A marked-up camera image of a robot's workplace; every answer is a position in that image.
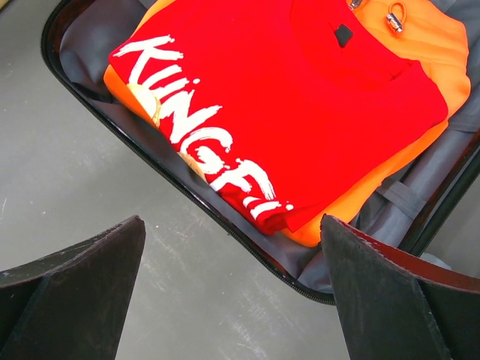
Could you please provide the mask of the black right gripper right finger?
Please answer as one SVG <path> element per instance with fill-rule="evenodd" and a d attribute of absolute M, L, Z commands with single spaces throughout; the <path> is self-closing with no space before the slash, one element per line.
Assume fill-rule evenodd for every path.
<path fill-rule="evenodd" d="M 351 359 L 479 358 L 479 279 L 329 215 L 321 238 Z"/>

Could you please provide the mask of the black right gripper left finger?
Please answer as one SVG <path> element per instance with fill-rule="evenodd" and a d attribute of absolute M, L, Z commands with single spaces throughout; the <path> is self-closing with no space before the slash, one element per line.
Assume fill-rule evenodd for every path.
<path fill-rule="evenodd" d="M 114 359 L 145 240 L 133 216 L 1 271 L 1 358 Z"/>

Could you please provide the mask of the white black space suitcase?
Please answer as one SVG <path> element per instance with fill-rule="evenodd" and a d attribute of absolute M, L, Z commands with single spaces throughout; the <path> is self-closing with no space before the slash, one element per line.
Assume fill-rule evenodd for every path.
<path fill-rule="evenodd" d="M 147 1 L 62 1 L 46 22 L 43 60 L 52 74 L 130 149 L 139 155 L 269 271 L 314 301 L 332 304 L 320 247 L 284 235 L 267 236 L 182 163 L 167 141 L 107 90 L 110 52 L 135 29 Z M 416 161 L 387 178 L 352 221 L 358 230 L 402 251 L 421 254 L 468 188 L 479 177 L 479 91 L 453 117 L 447 131 Z"/>

